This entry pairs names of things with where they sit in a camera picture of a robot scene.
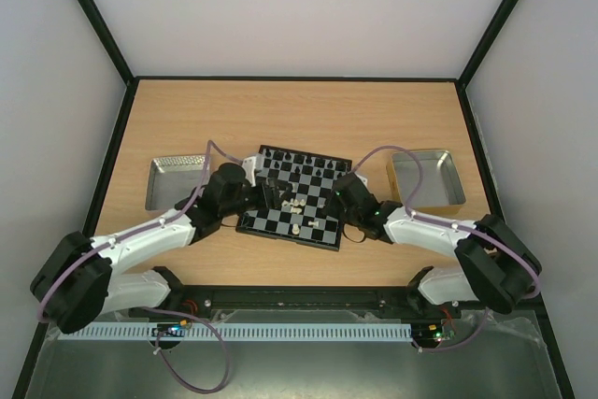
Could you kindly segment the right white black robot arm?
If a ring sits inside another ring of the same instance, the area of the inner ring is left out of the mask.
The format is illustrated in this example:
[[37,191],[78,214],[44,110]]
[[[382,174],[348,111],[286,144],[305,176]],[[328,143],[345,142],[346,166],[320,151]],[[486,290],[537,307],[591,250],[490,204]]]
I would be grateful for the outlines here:
[[418,316],[428,316],[447,303],[470,301],[508,314],[520,301],[540,293],[541,263],[494,215],[451,221],[399,202],[379,202],[354,173],[335,181],[324,210],[367,239],[427,249],[458,262],[418,274],[414,290],[407,294],[408,307]]

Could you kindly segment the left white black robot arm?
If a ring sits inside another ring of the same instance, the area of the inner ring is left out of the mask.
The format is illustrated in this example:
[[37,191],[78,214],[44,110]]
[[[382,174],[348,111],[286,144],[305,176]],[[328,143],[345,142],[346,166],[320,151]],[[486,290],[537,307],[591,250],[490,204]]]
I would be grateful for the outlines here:
[[172,291],[168,280],[155,270],[131,275],[129,269],[205,239],[227,217],[280,207],[290,197],[291,183],[257,181],[255,172],[222,164],[213,174],[203,173],[189,197],[157,218],[111,235],[64,236],[31,282],[38,320],[72,334],[102,314],[162,304]]

